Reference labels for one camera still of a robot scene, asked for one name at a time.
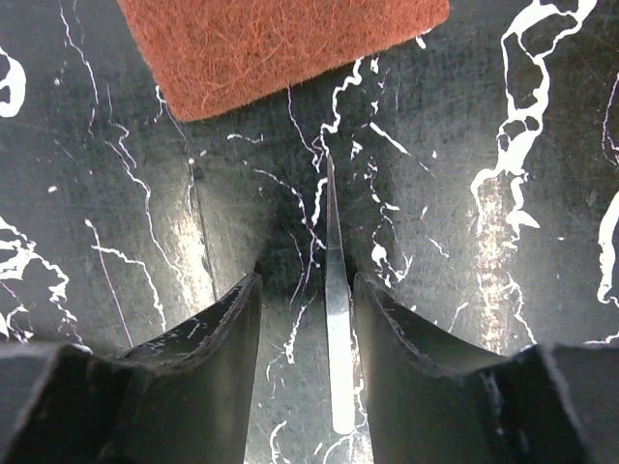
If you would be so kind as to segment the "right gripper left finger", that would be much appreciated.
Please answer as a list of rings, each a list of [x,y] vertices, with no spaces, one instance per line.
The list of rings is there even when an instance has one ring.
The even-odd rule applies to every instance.
[[[5,463],[240,463],[262,280],[244,276],[182,324],[103,358],[71,344],[1,348]]]

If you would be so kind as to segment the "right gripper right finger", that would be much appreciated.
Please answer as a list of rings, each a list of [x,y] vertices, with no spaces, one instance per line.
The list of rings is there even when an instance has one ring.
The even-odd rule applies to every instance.
[[[503,357],[356,275],[354,319],[378,463],[614,463],[618,352],[538,344]]]

